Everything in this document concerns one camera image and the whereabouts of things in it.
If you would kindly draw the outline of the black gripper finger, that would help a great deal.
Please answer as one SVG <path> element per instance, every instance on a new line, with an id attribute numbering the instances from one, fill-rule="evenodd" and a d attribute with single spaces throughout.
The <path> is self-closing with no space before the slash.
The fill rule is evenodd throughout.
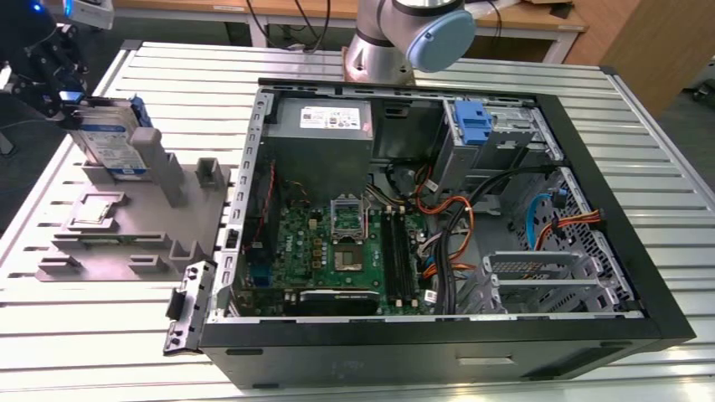
<path id="1" fill-rule="evenodd" d="M 53 92 L 85 93 L 85 74 L 89 68 L 77 39 L 77 27 L 60 23 L 51 33 L 31 46 L 33 68 Z"/>
<path id="2" fill-rule="evenodd" d="M 57 70 L 53 79 L 53 82 L 41 83 L 11 70 L 1 92 L 19 99 L 48 121 L 57 122 L 65 129 L 79 129 L 81 118 L 75 112 L 85 99 L 85 70 Z"/>

